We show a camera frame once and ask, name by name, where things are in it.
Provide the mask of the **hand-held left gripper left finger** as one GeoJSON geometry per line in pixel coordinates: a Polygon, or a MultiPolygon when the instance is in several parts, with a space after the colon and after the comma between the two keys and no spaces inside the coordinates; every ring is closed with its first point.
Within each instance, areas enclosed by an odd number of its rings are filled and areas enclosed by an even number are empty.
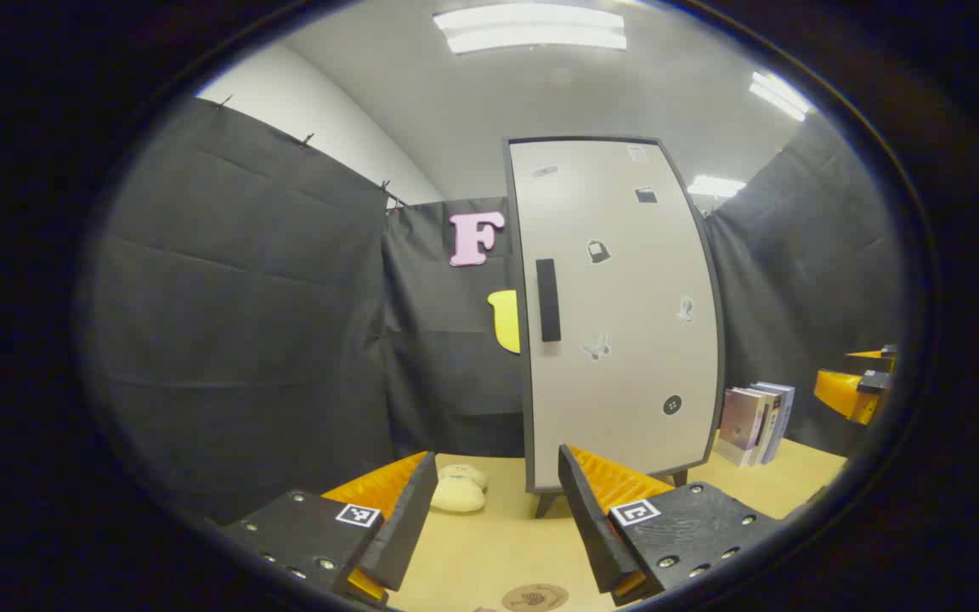
{"type": "Polygon", "coordinates": [[[297,584],[384,608],[418,547],[438,487],[435,460],[424,450],[319,495],[289,490],[223,535],[297,584]]]}

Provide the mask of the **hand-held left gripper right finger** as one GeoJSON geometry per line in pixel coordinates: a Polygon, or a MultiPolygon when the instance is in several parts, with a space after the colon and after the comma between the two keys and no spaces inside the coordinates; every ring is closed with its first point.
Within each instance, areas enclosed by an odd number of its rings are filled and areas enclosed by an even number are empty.
{"type": "Polygon", "coordinates": [[[782,525],[712,484],[668,484],[566,443],[557,469],[596,586],[617,605],[723,577],[782,525]]]}

